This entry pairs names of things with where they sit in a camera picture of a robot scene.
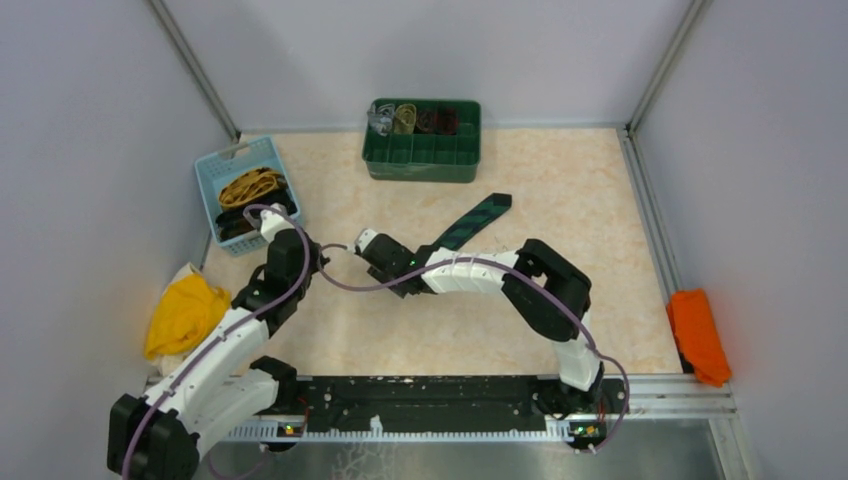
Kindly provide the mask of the green plaid tie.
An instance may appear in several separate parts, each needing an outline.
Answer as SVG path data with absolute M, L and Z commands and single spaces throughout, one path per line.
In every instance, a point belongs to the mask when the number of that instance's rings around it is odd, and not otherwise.
M 492 193 L 451 224 L 433 246 L 457 251 L 511 207 L 511 194 Z

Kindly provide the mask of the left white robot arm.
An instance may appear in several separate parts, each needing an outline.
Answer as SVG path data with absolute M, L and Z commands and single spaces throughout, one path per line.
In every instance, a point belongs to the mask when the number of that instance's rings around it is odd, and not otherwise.
M 326 262 L 300 227 L 274 234 L 268 259 L 213 332 L 171 374 L 139 397 L 122 395 L 109 416 L 106 463 L 124 479 L 190 479 L 202 458 L 253 414 L 292 411 L 296 370 L 263 357 L 230 374 L 296 312 Z

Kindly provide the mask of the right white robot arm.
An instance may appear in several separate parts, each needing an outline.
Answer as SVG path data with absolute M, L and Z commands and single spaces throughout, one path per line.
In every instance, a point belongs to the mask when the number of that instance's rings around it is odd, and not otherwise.
M 550 340 L 563 398 L 576 412 L 602 398 L 602 361 L 592 352 L 589 277 L 549 245 L 528 239 L 497 254 L 422 246 L 416 252 L 387 234 L 363 230 L 353 251 L 368 273 L 399 297 L 449 293 L 490 294 L 507 299 L 537 334 Z

